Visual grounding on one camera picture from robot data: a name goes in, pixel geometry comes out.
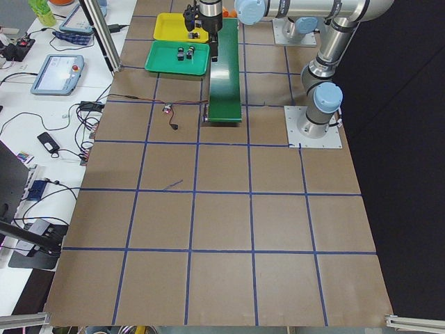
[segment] metal pole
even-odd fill
[[[36,315],[8,315],[0,317],[0,329],[12,329],[49,324],[49,313]]]
[[[0,233],[8,237],[27,241],[30,244],[35,244],[48,251],[60,251],[59,241],[50,238],[42,237],[36,233],[32,233],[11,224],[0,221]]]
[[[95,33],[109,70],[119,72],[122,69],[122,62],[97,0],[79,0],[79,3]]]
[[[442,320],[403,318],[395,315],[386,316],[386,320],[388,327],[396,329],[445,334],[445,321]]]

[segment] green bottle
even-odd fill
[[[53,26],[56,24],[56,18],[48,6],[48,0],[28,0],[28,3],[41,24],[44,26]]]

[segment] brown cardboard surface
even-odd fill
[[[169,141],[174,143],[196,143],[197,126],[200,119],[199,106],[174,105],[175,112],[172,123],[178,124],[178,130],[173,130],[169,123],[172,114],[163,112],[163,105],[153,109],[149,141]]]
[[[232,125],[225,124],[206,124],[201,126],[201,143],[228,143],[228,144],[247,144],[248,131],[245,119],[245,109],[242,110],[241,123]]]
[[[144,67],[152,41],[128,40],[124,44],[120,60],[124,66]]]
[[[104,109],[96,139],[144,141],[151,110],[151,103],[108,103]]]
[[[313,255],[260,254],[256,265],[264,326],[324,325]]]
[[[249,195],[197,194],[193,229],[194,249],[250,250]]]
[[[134,196],[133,191],[81,191],[63,245],[125,247]]]
[[[316,48],[273,45],[271,22],[240,25],[243,122],[200,124],[208,77],[141,68],[155,15],[188,3],[136,5],[132,68],[111,92],[156,101],[108,98],[51,324],[382,326],[391,304],[343,131],[342,150],[287,147],[282,106],[306,102],[298,73]]]
[[[82,187],[135,189],[144,145],[95,143]]]
[[[291,90],[287,74],[247,73],[248,103],[259,106],[292,105]]]
[[[332,326],[384,326],[392,313],[376,255],[320,255],[321,283]]]
[[[196,145],[148,145],[140,187],[192,190],[195,152]]]
[[[306,201],[302,196],[254,196],[255,249],[311,251]]]
[[[197,189],[249,191],[247,148],[201,145]]]
[[[150,4],[153,11],[156,11],[157,15],[159,14],[158,8],[155,8],[153,4]],[[128,29],[127,39],[128,40],[152,40],[154,27],[156,26],[156,18],[155,17],[146,17],[146,16],[133,16],[130,22],[130,27]]]
[[[111,93],[121,95],[134,95],[151,99],[156,87],[157,75],[137,68],[124,68],[123,71],[114,74]]]
[[[123,255],[116,251],[63,251],[44,308],[51,313],[51,325],[111,323]]]
[[[311,196],[309,203],[317,249],[375,252],[361,197]]]
[[[249,254],[193,254],[188,323],[254,325]]]
[[[257,61],[258,58],[267,59],[267,61]],[[245,62],[249,72],[287,72],[283,47],[246,45]]]
[[[191,205],[189,193],[139,193],[130,247],[188,248]]]
[[[297,150],[252,148],[252,189],[258,192],[302,193],[303,181]]]
[[[249,108],[250,142],[252,144],[287,145],[286,120],[281,107]]]
[[[168,13],[170,12],[170,4],[171,1],[166,0],[138,1],[134,8],[133,15],[158,15],[159,13]]]
[[[360,193],[349,150],[304,150],[302,155],[309,192]]]
[[[116,324],[182,325],[186,273],[186,253],[130,253]]]

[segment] tablet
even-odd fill
[[[107,11],[106,1],[105,1],[105,6],[101,6],[100,9],[105,17]],[[62,24],[58,28],[60,31],[63,31],[64,33],[78,33],[79,35],[92,34],[92,28],[80,4],[75,5],[71,13],[67,16],[67,18],[62,22]]]
[[[83,57],[50,54],[31,87],[35,95],[69,95],[74,90],[84,66]]]

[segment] green tray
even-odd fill
[[[184,57],[178,61],[178,48],[184,48],[184,55],[190,46],[195,47],[192,59]],[[209,62],[209,45],[189,42],[170,42],[155,40],[145,62],[145,69],[150,72],[203,75]]]

